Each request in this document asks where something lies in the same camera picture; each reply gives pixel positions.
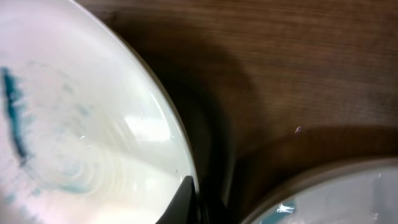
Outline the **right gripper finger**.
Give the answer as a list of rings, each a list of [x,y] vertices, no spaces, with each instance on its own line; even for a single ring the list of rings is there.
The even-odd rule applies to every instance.
[[[193,177],[186,176],[156,224],[194,224],[196,220],[197,203]]]

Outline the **white plate stained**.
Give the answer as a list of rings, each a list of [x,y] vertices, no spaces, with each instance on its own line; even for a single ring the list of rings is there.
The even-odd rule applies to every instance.
[[[280,185],[243,223],[397,223],[397,158],[319,167]]]

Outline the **white plate top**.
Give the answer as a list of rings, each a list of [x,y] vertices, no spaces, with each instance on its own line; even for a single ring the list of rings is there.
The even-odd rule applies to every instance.
[[[159,79],[75,1],[1,2],[1,222],[157,223],[199,192]]]

